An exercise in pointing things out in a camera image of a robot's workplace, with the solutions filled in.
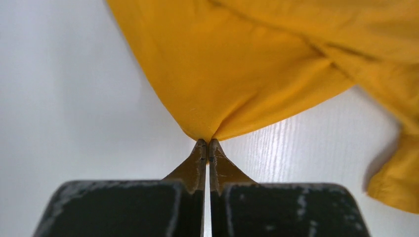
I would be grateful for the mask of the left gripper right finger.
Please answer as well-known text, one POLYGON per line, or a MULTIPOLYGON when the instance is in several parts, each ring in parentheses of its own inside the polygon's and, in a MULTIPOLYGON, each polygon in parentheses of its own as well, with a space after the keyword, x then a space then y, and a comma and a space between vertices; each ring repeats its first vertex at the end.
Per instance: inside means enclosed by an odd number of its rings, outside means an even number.
POLYGON ((258 183, 209 143, 214 237, 367 237, 352 194, 334 183, 258 183))

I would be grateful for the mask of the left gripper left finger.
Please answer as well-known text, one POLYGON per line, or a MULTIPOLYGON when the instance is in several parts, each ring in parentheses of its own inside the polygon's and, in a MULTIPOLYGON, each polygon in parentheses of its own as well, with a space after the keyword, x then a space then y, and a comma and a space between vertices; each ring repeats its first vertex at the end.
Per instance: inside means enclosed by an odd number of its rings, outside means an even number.
POLYGON ((207 145, 161 180, 75 180, 52 195, 36 237, 201 237, 207 145))

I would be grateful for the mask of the yellow t shirt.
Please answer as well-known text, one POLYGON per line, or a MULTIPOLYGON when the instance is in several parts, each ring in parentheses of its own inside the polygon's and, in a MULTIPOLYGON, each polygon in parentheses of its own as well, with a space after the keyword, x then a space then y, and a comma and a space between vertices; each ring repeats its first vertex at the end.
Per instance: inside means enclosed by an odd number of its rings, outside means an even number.
POLYGON ((225 140, 358 85, 401 124, 367 187, 419 211, 416 0, 110 0, 160 101, 192 139, 225 140))

